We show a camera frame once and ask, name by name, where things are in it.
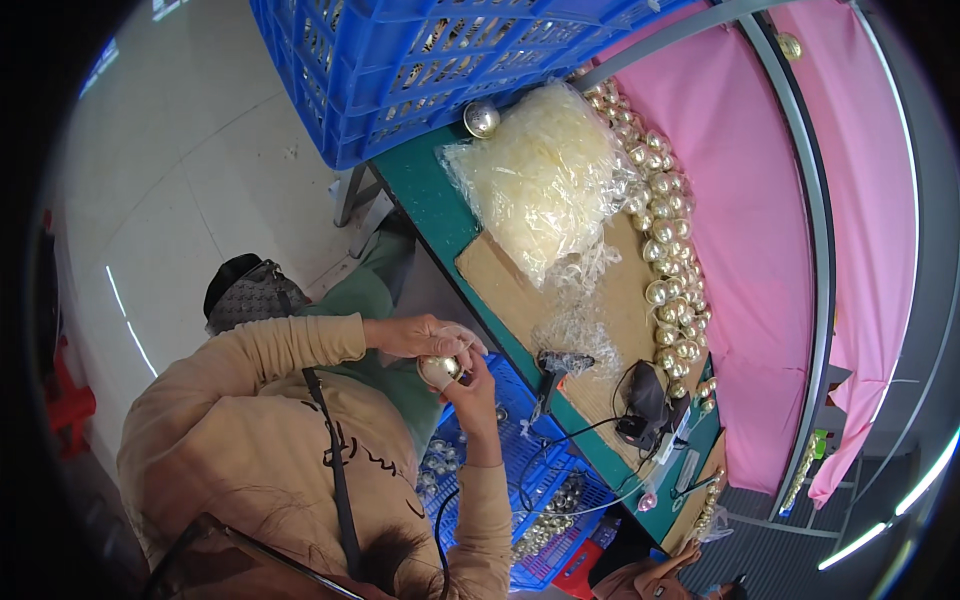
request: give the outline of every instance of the green pants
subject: green pants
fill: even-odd
[[[389,319],[394,315],[414,242],[389,231],[379,231],[374,237],[372,250],[356,270],[321,300],[304,306],[298,315],[344,316],[358,312],[364,319]],[[350,377],[382,392],[403,416],[418,460],[423,456],[444,407],[417,374],[416,359],[400,359],[383,367],[376,352],[368,352],[356,362],[318,369]]]

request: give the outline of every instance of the white tile floor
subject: white tile floor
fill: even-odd
[[[119,56],[78,101],[51,173],[66,333],[111,476],[132,401],[206,339],[204,293],[225,258],[270,257],[314,298],[355,264],[356,220],[332,226],[333,173],[248,4],[152,16],[140,2],[117,31]]]

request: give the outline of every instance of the green workbench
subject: green workbench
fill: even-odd
[[[502,349],[506,359],[536,394],[543,377],[534,357],[520,344],[507,327],[480,300],[465,279],[460,276],[453,261],[469,245],[480,231],[476,219],[459,192],[450,185],[446,173],[436,159],[434,150],[466,137],[460,125],[451,125],[416,137],[370,161],[370,166],[384,185],[394,203],[403,210],[416,226],[420,241],[434,262],[446,275],[454,289],[464,299],[477,322],[491,339]],[[577,431],[590,425],[565,400],[558,397],[552,404],[553,416],[566,432]],[[692,409],[691,422],[699,418],[699,410]],[[703,467],[719,432],[716,411],[707,415],[691,435],[690,447],[700,452]],[[604,481],[616,489],[624,478],[621,488],[628,492],[636,487],[638,480],[632,475],[620,456],[610,449],[595,431],[588,431],[574,440],[584,457],[597,470]],[[673,513],[673,502],[667,494],[680,474],[683,460],[678,459],[667,473],[660,489],[660,501],[656,508],[640,513],[636,511],[637,495],[628,497],[624,504],[635,512],[637,520],[658,542],[663,540],[673,525],[678,513]]]

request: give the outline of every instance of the beige sweatshirt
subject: beige sweatshirt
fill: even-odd
[[[151,567],[207,511],[318,572],[346,575],[330,436],[300,369],[355,361],[366,348],[359,315],[242,324],[170,365],[147,388],[124,423],[117,469]],[[436,574],[440,558],[414,491],[418,460],[400,413],[377,390],[318,376],[341,437],[360,547],[400,525],[430,542],[404,563],[397,582]],[[447,554],[455,583],[449,597],[457,597],[459,585],[471,597],[503,598],[511,551],[504,468],[463,466],[457,478],[459,545]],[[260,585],[270,578],[262,571],[233,580],[224,590],[266,597]]]

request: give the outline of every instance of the gray patterned bag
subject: gray patterned bag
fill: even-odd
[[[218,277],[222,278],[225,272],[228,273],[228,264],[221,267]],[[215,278],[210,283],[210,289],[216,281]],[[281,298],[289,300],[289,306],[284,306]],[[278,264],[270,259],[262,260],[233,281],[216,300],[206,315],[206,332],[215,336],[230,331],[240,323],[286,317],[307,303],[306,295],[296,283],[283,275]]]

